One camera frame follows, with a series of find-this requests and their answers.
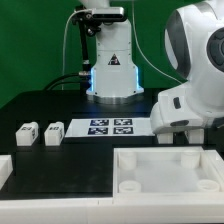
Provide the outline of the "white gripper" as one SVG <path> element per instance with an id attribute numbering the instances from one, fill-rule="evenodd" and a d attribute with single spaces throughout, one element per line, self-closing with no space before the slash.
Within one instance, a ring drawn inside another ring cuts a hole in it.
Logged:
<path id="1" fill-rule="evenodd" d="M 201 104 L 189 98 L 191 85 L 185 83 L 161 91 L 150 114 L 154 134 L 204 129 L 224 124 L 224 107 Z"/>

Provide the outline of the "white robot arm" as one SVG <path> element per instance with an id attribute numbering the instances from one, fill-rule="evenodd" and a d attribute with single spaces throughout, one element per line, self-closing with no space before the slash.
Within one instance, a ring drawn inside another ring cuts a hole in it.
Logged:
<path id="1" fill-rule="evenodd" d="M 79 0 L 86 19 L 99 30 L 91 97 L 127 99 L 143 89 L 131 59 L 130 22 L 110 0 Z M 224 0 L 203 0 L 169 17 L 164 33 L 167 57 L 186 82 L 162 91 L 150 115 L 155 134 L 224 124 Z"/>

